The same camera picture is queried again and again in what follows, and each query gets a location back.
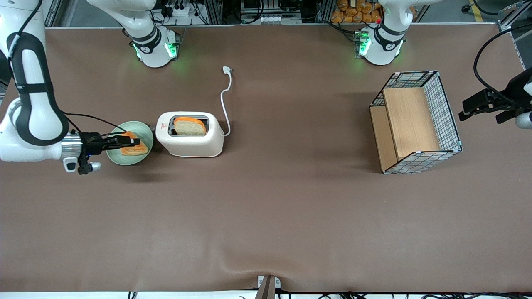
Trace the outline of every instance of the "brown table surface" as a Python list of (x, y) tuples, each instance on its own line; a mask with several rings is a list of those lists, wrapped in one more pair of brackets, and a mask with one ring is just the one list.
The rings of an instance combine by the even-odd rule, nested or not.
[[(328, 26), (191, 28), (178, 62), (149, 69), (120, 30), (48, 30), (65, 111), (222, 120), (228, 65), (233, 132), (213, 159), (156, 148), (120, 167), (102, 155), (88, 176), (0, 163), (0, 291), (245, 289), (263, 274), (296, 292), (532, 291), (530, 131), (478, 115), (458, 123), (463, 153), (384, 176), (368, 110), (392, 72), (436, 69), (458, 118), (482, 89), (477, 50), (497, 32), (412, 26), (401, 55), (377, 67)], [(479, 70), (496, 88), (522, 71), (510, 36)]]

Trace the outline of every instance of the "black strap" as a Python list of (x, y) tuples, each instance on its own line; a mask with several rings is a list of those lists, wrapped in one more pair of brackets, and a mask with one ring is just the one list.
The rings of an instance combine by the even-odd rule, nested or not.
[(379, 30), (375, 30), (375, 40), (383, 47), (383, 50), (385, 51), (393, 51), (402, 42), (402, 39), (396, 41), (385, 39), (382, 35), (380, 35)]
[(408, 31), (408, 29), (403, 30), (403, 31), (395, 31), (395, 30), (389, 29), (388, 27), (386, 27), (386, 25), (384, 25), (384, 15), (383, 15), (382, 20), (381, 20), (379, 26), (377, 27), (377, 29), (378, 28), (382, 28), (384, 31), (386, 31), (387, 33), (389, 33), (391, 35), (403, 35), (403, 34), (406, 33), (406, 31)]
[(54, 87), (52, 83), (41, 83), (41, 84), (17, 84), (16, 89), (19, 91), (19, 94), (33, 94), (33, 93), (52, 93), (54, 92)]
[(136, 41), (137, 43), (142, 43), (143, 41), (147, 41), (150, 38), (152, 38), (157, 33), (157, 30), (158, 30), (157, 27), (154, 26), (152, 32), (150, 32), (149, 35), (145, 37), (133, 37), (133, 36), (129, 36), (129, 37), (131, 37), (131, 39), (133, 41)]

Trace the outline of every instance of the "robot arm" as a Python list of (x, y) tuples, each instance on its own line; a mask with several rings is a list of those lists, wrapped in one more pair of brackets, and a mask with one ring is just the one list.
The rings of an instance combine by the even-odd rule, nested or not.
[(467, 98), (462, 102), (460, 121), (476, 114), (502, 111), (495, 117), (497, 123), (516, 118), (519, 128), (532, 129), (532, 68), (512, 78), (500, 94), (503, 97), (486, 88)]
[(62, 160), (67, 172), (98, 170), (91, 155), (138, 144), (125, 136), (102, 138), (98, 133), (68, 133), (68, 120), (57, 107), (45, 53), (42, 0), (0, 0), (0, 50), (20, 97), (13, 100), (0, 123), (0, 160), (37, 162)]
[[(16, 5), (0, 0), (0, 50), (11, 58), (15, 86), (20, 95), (16, 103), (10, 105), (2, 127), (12, 122), (26, 143), (48, 146), (61, 141), (69, 125), (53, 94), (45, 56), (43, 14), (32, 13), (38, 4), (36, 0), (18, 1)], [(24, 21), (32, 14), (31, 21), (19, 35)]]
[(434, 4), (441, 0), (379, 0), (383, 19), (374, 27), (362, 29), (359, 55), (376, 65), (386, 65), (399, 55), (403, 37), (412, 23), (410, 6)]
[(156, 0), (87, 0), (118, 21), (133, 40), (138, 58), (150, 68), (160, 68), (177, 59), (179, 35), (155, 26), (148, 13)]

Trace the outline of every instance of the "white toaster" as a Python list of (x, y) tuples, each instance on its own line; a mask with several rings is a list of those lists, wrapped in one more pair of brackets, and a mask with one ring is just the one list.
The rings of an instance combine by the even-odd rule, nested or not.
[[(177, 135), (173, 121), (178, 117), (191, 117), (202, 121), (207, 133), (205, 136)], [(163, 113), (157, 121), (155, 136), (170, 154), (179, 157), (216, 157), (223, 148), (223, 130), (216, 117), (206, 112)]]

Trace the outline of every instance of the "green led light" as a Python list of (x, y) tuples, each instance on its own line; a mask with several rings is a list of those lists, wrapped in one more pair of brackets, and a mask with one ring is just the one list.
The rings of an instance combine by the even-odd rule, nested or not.
[(164, 43), (164, 47), (167, 49), (168, 55), (170, 57), (176, 57), (177, 50), (175, 45)]
[(369, 46), (371, 45), (371, 39), (367, 38), (360, 46), (360, 54), (366, 55), (368, 53)]
[(138, 52), (137, 45), (133, 44), (133, 48), (135, 48), (135, 52), (137, 52), (137, 57), (140, 59), (140, 53)]

